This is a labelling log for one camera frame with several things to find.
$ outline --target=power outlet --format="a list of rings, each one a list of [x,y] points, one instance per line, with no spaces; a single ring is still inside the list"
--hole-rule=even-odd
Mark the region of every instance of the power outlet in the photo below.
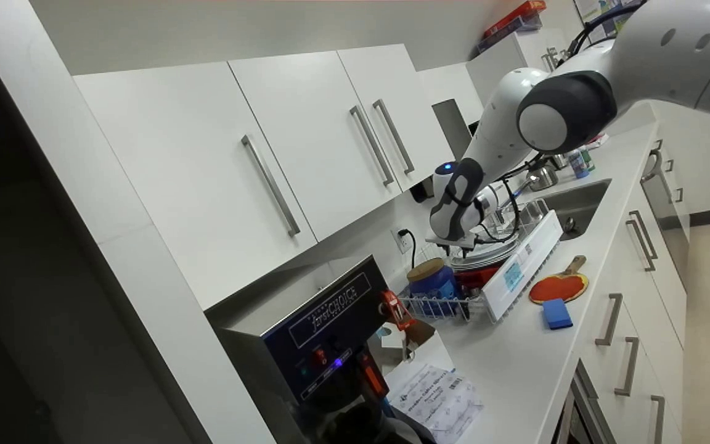
[[[393,240],[396,240],[396,249],[400,249],[400,255],[408,255],[408,249],[411,249],[411,238],[408,238],[408,234],[401,238],[400,233],[396,233],[396,238],[393,238]]]

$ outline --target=coffee machine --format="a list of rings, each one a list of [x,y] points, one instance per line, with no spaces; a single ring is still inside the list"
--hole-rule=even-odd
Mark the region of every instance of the coffee machine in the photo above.
[[[279,444],[428,444],[385,399],[368,349],[385,323],[386,285],[371,258],[287,270],[210,314],[239,377]]]

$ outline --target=drawer handle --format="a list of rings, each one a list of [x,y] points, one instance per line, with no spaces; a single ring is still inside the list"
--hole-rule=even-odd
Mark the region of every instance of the drawer handle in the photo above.
[[[391,176],[389,169],[386,169],[386,161],[385,161],[385,156],[382,156],[382,150],[379,150],[379,145],[376,145],[376,139],[375,139],[371,129],[365,123],[365,117],[361,117],[360,107],[352,107],[352,108],[349,108],[349,117],[358,122],[365,142],[370,144],[376,164],[379,164],[379,171],[382,171],[382,176],[385,176],[382,186],[385,186],[385,187],[391,186],[391,182],[393,182],[393,176]]]
[[[257,164],[257,171],[274,201],[274,206],[279,207],[281,218],[284,218],[284,225],[285,225],[285,233],[291,238],[300,234],[300,228],[297,228],[297,219],[291,214],[287,206],[285,206],[285,198],[281,196],[281,187],[274,177],[274,174],[266,169],[262,154],[257,150],[257,145],[250,144],[249,135],[241,135],[241,145],[250,154],[253,164]]]
[[[396,130],[396,127],[393,127],[393,119],[389,117],[385,102],[379,98],[379,102],[375,102],[371,107],[379,111],[379,117],[382,117],[389,135],[393,139],[393,144],[396,144],[396,148],[400,148],[400,154],[401,154],[401,161],[405,161],[405,165],[406,165],[406,169],[405,169],[405,176],[413,174],[413,164],[411,164],[411,158],[408,158],[408,154],[406,154],[406,145],[405,145],[405,142],[401,142],[401,135],[400,135],[400,130]]]
[[[615,396],[619,396],[619,397],[630,397],[636,357],[639,357],[639,352],[640,352],[640,339],[625,339],[625,344],[630,346],[630,355],[628,355],[628,370],[625,370],[623,387],[615,387]]]
[[[651,396],[651,403],[656,403],[656,431],[652,431],[652,444],[663,441],[666,435],[666,397]]]
[[[639,209],[630,209],[628,214],[634,214],[634,218],[636,218],[636,222],[640,222],[642,238],[647,240],[651,260],[657,260],[657,255],[656,255],[656,248],[652,248],[652,243],[651,243],[651,234],[647,234],[647,228],[645,228],[645,219],[642,219],[642,214],[640,214]]]
[[[625,219],[625,225],[634,230],[636,243],[640,243],[642,258],[645,258],[645,261],[647,261],[645,272],[656,272],[656,265],[652,265],[652,260],[651,260],[651,255],[647,255],[647,248],[645,248],[645,240],[642,240],[642,234],[640,234],[640,228],[639,228],[634,219]]]
[[[609,349],[612,340],[614,340],[614,335],[615,335],[623,295],[612,295],[609,299],[612,299],[614,304],[612,304],[609,323],[607,323],[607,333],[604,333],[604,339],[597,339],[597,346],[599,346],[599,349]]]

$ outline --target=white paper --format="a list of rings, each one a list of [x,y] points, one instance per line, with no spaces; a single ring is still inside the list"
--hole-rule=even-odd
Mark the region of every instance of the white paper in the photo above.
[[[439,444],[455,444],[482,409],[476,389],[455,370],[405,361],[385,380],[386,403],[423,425]]]

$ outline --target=countertop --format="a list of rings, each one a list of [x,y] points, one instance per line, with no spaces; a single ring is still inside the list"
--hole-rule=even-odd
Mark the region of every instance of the countertop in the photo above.
[[[614,233],[623,222],[634,186],[639,186],[645,156],[657,139],[651,107],[630,108],[609,130],[602,148],[592,154],[597,171],[575,182],[549,187],[555,196],[586,182],[612,180],[589,230],[559,243],[536,277],[561,272],[575,255],[584,255],[584,274],[592,287],[568,304],[575,327],[548,332],[540,308],[519,296],[499,323],[482,317],[465,327],[439,327],[440,340],[461,376],[478,387],[482,413],[461,444],[549,444],[557,417],[578,362],[578,346],[589,323],[593,285],[607,277],[607,255]]]

